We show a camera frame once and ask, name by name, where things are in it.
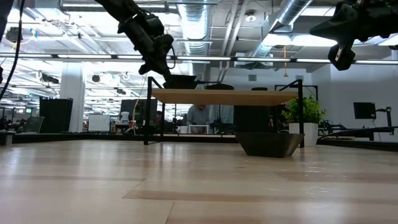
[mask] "green plant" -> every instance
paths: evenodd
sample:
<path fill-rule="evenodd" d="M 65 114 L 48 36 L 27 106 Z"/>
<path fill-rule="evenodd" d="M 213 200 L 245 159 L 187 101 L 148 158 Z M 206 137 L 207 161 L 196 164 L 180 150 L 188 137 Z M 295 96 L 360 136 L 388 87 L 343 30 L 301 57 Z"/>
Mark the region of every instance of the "green plant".
<path fill-rule="evenodd" d="M 282 116 L 289 123 L 299 122 L 299 99 L 290 100 L 287 103 L 287 111 L 282 111 Z M 319 102 L 315 101 L 314 95 L 311 93 L 309 97 L 303 98 L 303 117 L 304 123 L 316 123 L 325 117 L 326 110 L 319 110 Z"/>

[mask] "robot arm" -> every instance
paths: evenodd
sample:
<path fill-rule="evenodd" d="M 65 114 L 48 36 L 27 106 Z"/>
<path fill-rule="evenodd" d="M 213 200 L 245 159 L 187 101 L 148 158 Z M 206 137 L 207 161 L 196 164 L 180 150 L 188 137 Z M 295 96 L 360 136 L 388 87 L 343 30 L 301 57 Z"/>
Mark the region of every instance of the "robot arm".
<path fill-rule="evenodd" d="M 395 21 L 398 21 L 396 0 L 339 2 L 333 17 L 310 29 L 310 34 L 337 41 L 338 44 L 330 49 L 328 59 L 338 70 L 346 70 L 355 58 L 351 50 L 354 40 L 364 42 L 377 35 L 388 38 L 398 32 Z"/>
<path fill-rule="evenodd" d="M 159 18 L 137 6 L 133 0 L 95 0 L 119 21 L 118 34 L 125 33 L 138 50 L 145 64 L 139 73 L 150 70 L 164 76 L 167 81 L 171 73 L 166 56 L 172 48 L 173 37 L 164 34 L 164 26 Z"/>

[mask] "shelf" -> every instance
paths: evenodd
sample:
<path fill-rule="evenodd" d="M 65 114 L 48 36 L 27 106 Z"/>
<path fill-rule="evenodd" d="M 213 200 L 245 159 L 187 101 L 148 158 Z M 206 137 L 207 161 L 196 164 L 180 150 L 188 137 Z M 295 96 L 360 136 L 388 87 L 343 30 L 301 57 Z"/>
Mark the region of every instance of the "shelf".
<path fill-rule="evenodd" d="M 275 106 L 298 97 L 292 91 L 152 89 L 162 103 L 196 105 Z"/>

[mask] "whiteboard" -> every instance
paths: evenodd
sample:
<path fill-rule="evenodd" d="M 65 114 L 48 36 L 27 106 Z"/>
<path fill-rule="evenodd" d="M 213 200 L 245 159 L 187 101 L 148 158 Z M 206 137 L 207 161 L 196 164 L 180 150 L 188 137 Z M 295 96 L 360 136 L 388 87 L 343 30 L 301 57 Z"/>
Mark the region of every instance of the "whiteboard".
<path fill-rule="evenodd" d="M 91 114 L 88 117 L 88 131 L 109 131 L 110 115 Z"/>

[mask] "white planter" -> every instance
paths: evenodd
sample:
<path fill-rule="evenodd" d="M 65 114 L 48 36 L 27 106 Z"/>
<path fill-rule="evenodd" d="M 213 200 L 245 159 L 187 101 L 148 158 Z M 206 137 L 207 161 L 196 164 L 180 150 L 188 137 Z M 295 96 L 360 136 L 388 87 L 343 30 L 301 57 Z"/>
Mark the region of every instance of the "white planter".
<path fill-rule="evenodd" d="M 289 124 L 289 132 L 294 134 L 300 133 L 298 123 Z M 318 140 L 318 124 L 315 123 L 304 123 L 304 146 L 311 147 L 317 144 Z"/>

